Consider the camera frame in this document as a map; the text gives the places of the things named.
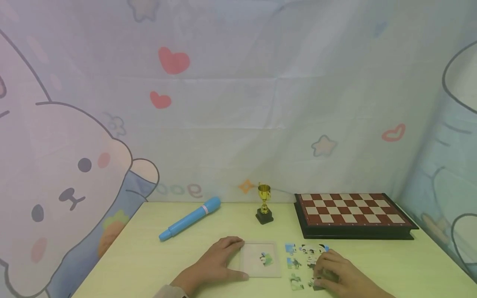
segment hand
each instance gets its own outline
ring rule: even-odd
[[[203,283],[247,280],[249,276],[227,268],[228,259],[245,244],[238,237],[226,237],[214,243],[191,267],[182,271],[171,286],[179,287],[190,297]]]
[[[334,272],[340,279],[335,283],[321,278],[316,281],[317,285],[329,289],[340,298],[394,298],[332,249],[318,258],[313,275],[318,277],[323,269]]]

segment marker body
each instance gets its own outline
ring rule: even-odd
[[[159,235],[159,239],[161,241],[168,240],[169,238],[179,234],[181,231],[185,230],[191,224],[195,223],[207,214],[214,212],[219,207],[220,199],[218,197],[215,196],[209,199],[201,207],[197,208],[195,211],[170,226],[169,229]]]

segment red and white checkered pattern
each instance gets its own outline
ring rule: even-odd
[[[411,226],[382,194],[299,195],[309,225]]]

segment trophy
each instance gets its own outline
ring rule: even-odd
[[[270,186],[266,184],[262,184],[259,182],[259,196],[262,199],[262,206],[257,209],[257,214],[255,215],[259,222],[264,225],[266,223],[272,222],[273,217],[271,216],[271,210],[267,206],[267,200],[270,200]]]

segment light yellow table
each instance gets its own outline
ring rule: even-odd
[[[216,213],[183,233],[159,242],[161,232],[199,205],[144,203],[73,298],[150,298],[212,243],[229,235],[246,241],[276,241],[282,278],[251,278],[242,283],[205,287],[197,297],[331,297],[326,291],[314,292],[306,284],[305,290],[291,290],[285,242],[325,243],[398,298],[477,297],[477,285],[422,230],[413,231],[414,241],[305,241],[293,204],[270,204],[275,221],[264,226],[255,218],[259,204],[222,204]],[[231,267],[238,266],[236,256]]]

